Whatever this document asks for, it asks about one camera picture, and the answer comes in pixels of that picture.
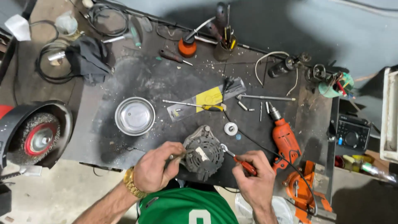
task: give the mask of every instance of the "yellow screwdriver handle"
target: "yellow screwdriver handle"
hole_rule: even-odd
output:
[[[217,106],[217,105],[202,105],[202,108],[208,111],[216,111],[216,112],[224,111],[224,108],[222,106]]]

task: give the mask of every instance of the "man's left hand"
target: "man's left hand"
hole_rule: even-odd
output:
[[[170,155],[178,156],[185,152],[180,142],[167,141],[157,149],[148,151],[134,166],[134,185],[140,191],[151,193],[166,187],[178,174],[181,157],[177,157],[164,166]]]

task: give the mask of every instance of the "alternator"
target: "alternator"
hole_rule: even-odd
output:
[[[183,146],[187,150],[181,160],[189,172],[197,173],[201,181],[206,181],[217,172],[224,161],[220,141],[213,135],[208,125],[200,126],[188,136]]]

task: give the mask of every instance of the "white spool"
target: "white spool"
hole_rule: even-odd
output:
[[[224,126],[224,131],[227,135],[229,136],[234,136],[236,135],[236,133],[238,132],[238,126],[235,123],[232,122],[228,122],[225,126]]]

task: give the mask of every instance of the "tool holder cup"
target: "tool holder cup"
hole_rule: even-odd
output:
[[[236,49],[238,40],[234,35],[231,35],[231,39],[236,40],[233,49],[226,49],[221,42],[218,42],[216,48],[214,49],[214,59],[217,61],[226,61],[232,56],[232,52]]]

